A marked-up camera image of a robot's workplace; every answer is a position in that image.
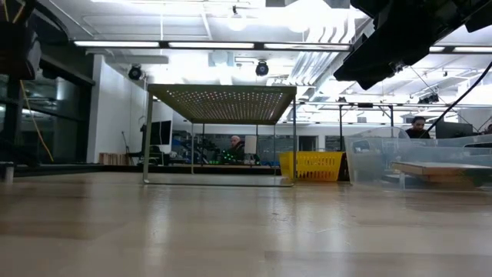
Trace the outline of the black metal stand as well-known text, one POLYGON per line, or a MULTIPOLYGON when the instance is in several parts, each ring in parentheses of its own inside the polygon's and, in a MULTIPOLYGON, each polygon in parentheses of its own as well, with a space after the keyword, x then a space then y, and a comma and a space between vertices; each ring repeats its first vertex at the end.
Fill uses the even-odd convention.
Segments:
POLYGON ((390 126, 394 127, 394 104, 387 103, 370 103, 370 102, 339 102, 338 103, 338 124, 339 124, 339 151, 344 151, 344 134, 343 134, 343 107, 347 106, 348 110, 352 108, 362 108, 362 109, 370 109, 370 108, 378 108, 383 114, 385 114, 390 119, 390 126))

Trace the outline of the green perforated metal shelf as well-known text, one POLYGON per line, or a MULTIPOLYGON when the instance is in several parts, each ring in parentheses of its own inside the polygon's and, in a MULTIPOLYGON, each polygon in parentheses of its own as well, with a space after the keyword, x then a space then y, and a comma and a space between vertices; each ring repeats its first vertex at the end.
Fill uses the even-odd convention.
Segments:
POLYGON ((272 125, 275 126, 289 105, 295 105, 297 89, 289 86, 257 85, 169 85, 150 84, 147 88, 150 102, 147 106, 143 185, 206 185, 291 188, 295 181, 283 181, 275 176, 240 175, 223 173, 224 168, 211 167, 207 174, 194 162, 191 173, 181 178, 164 177, 159 182, 149 178, 152 99, 165 103, 173 111, 196 125, 272 125))

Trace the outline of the white sign panel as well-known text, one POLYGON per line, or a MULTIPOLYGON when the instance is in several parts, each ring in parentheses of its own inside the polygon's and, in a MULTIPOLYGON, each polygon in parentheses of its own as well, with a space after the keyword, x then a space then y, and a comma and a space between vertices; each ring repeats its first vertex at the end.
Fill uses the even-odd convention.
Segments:
POLYGON ((244 153, 255 155, 257 153, 258 137, 256 135, 246 135, 244 138, 244 153))

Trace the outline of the yellow plastic basket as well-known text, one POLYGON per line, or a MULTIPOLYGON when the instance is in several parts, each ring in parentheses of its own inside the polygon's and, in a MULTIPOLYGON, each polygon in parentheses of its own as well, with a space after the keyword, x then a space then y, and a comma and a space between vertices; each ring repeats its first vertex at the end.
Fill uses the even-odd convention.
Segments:
POLYGON ((336 182, 343 152, 282 152, 279 155, 281 175, 287 179, 336 182))

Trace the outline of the clear plastic container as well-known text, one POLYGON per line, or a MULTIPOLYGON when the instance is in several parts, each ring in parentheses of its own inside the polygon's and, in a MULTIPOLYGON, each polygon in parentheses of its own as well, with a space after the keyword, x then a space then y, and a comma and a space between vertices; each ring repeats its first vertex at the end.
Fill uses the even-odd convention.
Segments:
POLYGON ((492 175, 474 189, 439 188, 424 183, 421 175, 392 168, 393 162, 447 162, 492 167, 492 135, 460 138, 410 138, 397 127, 373 128, 344 139, 352 185, 370 185, 389 189, 485 190, 492 192, 492 175), (382 175, 399 174, 400 182, 391 183, 382 175))

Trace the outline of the white round ceiling lamp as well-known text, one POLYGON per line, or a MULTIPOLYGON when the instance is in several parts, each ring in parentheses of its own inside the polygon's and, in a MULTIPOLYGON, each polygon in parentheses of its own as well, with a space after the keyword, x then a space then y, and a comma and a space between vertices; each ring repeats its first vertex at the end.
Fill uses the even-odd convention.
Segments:
POLYGON ((240 32, 248 26, 248 19, 242 14, 231 14, 228 16, 227 23, 230 30, 240 32))

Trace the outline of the person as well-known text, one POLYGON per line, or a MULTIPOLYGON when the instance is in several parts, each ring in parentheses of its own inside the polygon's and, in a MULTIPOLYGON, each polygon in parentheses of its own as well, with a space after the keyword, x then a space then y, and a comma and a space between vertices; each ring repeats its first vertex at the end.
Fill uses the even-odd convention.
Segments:
POLYGON ((431 136, 424 128, 426 119, 422 116, 416 116, 411 121, 411 127, 406 130, 411 139, 429 139, 431 136))
POLYGON ((231 147, 228 150, 228 154, 234 162, 244 161, 244 141, 239 136, 231 136, 231 147))

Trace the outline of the black computer monitor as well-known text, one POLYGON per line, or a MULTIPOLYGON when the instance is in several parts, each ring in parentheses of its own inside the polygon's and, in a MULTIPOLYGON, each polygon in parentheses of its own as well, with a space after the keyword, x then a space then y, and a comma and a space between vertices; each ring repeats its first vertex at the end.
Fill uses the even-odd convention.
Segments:
POLYGON ((437 139, 454 139, 472 136, 474 130, 473 126, 467 123, 438 122, 435 125, 435 133, 437 139))
POLYGON ((169 145, 171 141, 172 121, 152 122, 151 145, 169 145))

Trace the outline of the black ceiling spotlight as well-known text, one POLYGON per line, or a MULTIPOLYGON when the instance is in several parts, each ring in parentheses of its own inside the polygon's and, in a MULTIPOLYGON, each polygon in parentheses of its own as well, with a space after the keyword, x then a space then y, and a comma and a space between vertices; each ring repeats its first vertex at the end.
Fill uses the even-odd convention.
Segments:
POLYGON ((418 104, 434 104, 440 101, 440 97, 437 93, 430 93, 428 95, 423 95, 419 98, 418 104))
POLYGON ((128 77, 134 81, 142 80, 145 77, 145 73, 141 69, 141 65, 139 64, 132 65, 128 71, 128 77))

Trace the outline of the black aluminium table frame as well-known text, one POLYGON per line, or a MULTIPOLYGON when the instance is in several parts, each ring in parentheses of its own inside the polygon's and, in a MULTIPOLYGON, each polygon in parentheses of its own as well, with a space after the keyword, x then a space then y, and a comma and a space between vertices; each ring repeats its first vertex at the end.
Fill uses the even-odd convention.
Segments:
MULTIPOLYGON (((246 165, 190 165, 176 166, 150 166, 150 173, 170 174, 219 174, 219 175, 281 175, 279 168, 268 166, 246 166, 246 165)), ((101 165, 101 164, 64 164, 64 165, 39 165, 36 167, 17 166, 15 177, 40 176, 40 175, 67 175, 91 172, 126 172, 142 173, 143 166, 140 165, 101 165)))

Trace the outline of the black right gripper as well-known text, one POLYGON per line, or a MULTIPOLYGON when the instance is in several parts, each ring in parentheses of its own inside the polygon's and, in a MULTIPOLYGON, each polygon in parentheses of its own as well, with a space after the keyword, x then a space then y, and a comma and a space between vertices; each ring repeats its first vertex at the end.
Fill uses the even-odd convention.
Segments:
POLYGON ((429 52, 430 46, 467 20, 467 0, 351 0, 373 19, 334 73, 338 81, 357 81, 363 90, 390 78, 400 61, 429 52))

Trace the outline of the wooden crate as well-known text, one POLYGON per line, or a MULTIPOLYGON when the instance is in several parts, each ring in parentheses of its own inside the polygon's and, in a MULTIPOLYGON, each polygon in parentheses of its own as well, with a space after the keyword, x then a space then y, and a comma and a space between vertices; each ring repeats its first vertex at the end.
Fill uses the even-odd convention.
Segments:
POLYGON ((102 165, 129 165, 129 158, 126 154, 100 152, 98 163, 102 165))

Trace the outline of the small grey cylinder post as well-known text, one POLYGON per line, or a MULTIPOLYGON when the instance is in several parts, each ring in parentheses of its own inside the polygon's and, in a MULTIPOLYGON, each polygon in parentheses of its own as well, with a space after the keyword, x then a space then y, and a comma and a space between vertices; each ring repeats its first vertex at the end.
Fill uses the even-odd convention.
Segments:
POLYGON ((14 178, 14 172, 14 162, 0 162, 0 183, 11 185, 14 178))

